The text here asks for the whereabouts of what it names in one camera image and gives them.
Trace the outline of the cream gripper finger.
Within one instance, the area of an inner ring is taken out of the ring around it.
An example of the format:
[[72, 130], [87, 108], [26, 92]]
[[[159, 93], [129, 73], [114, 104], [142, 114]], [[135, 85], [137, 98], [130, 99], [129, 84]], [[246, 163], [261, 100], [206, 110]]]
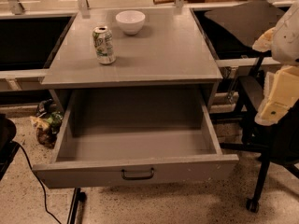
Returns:
[[263, 95], [254, 120], [263, 126], [277, 124], [299, 99], [299, 67], [285, 65], [276, 73], [267, 72]]
[[267, 52], [274, 47], [273, 36], [275, 28], [272, 27], [264, 32], [252, 45], [252, 49], [259, 52]]

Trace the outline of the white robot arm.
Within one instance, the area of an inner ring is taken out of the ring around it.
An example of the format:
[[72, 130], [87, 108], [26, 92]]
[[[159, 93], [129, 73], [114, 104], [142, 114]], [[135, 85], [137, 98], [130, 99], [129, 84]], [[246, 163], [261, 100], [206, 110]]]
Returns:
[[263, 88], [264, 98], [254, 120], [263, 126], [277, 124], [299, 99], [299, 1], [253, 44], [256, 51], [270, 50], [272, 58], [282, 67], [267, 72]]

